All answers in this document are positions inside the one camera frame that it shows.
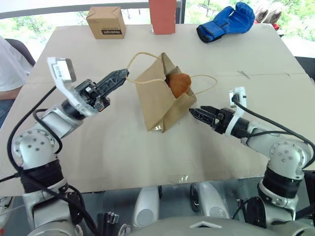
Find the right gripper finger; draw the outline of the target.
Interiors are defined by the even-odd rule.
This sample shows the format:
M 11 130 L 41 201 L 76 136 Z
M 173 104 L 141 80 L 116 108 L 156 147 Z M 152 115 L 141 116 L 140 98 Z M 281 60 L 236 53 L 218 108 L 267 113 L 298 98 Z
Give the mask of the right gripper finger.
M 215 126 L 215 120 L 216 120 L 216 115 L 215 114 L 212 114 L 212 113 L 209 113 L 203 109 L 199 109 L 199 108 L 189 108 L 189 112 L 192 114 L 192 116 L 211 126 L 211 127 L 214 127 Z
M 212 107 L 212 106 L 201 106 L 200 109 L 205 110 L 205 111 L 207 111 L 207 112 L 209 112 L 215 116 L 217 116 L 219 113 L 219 110 L 215 107 Z

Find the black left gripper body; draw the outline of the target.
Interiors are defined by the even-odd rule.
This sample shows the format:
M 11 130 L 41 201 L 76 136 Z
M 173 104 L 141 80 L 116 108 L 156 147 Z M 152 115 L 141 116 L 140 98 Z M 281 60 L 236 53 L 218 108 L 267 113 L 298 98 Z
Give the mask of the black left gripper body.
M 87 79 L 74 89 L 87 104 L 98 112 L 101 112 L 110 105 L 110 99 L 106 98 L 109 91 L 108 86 L 103 82 L 95 83 Z

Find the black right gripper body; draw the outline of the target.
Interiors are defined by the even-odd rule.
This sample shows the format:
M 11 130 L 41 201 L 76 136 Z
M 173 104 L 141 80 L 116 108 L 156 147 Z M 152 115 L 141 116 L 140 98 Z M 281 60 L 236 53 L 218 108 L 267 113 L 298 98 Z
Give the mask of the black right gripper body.
M 235 111 L 229 108 L 222 108 L 216 111 L 216 118 L 215 118 L 215 126 L 214 130 L 217 133 L 224 134 L 227 130 L 227 127 L 232 120 Z

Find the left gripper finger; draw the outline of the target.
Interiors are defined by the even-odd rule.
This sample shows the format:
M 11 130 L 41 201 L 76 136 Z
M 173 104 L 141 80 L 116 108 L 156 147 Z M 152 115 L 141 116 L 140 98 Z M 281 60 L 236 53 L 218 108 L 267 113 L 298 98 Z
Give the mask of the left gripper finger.
M 129 71 L 128 69 L 121 69 L 121 70 L 116 70 L 116 71 L 113 71 L 111 72 L 110 74 L 108 74 L 105 78 L 103 79 L 107 79 L 107 78 L 111 78 L 111 77 L 114 77 L 114 78 L 125 78 L 127 79 L 129 75 Z
M 100 97 L 106 97 L 111 92 L 119 88 L 126 81 L 125 78 L 107 78 L 97 83 L 97 91 Z

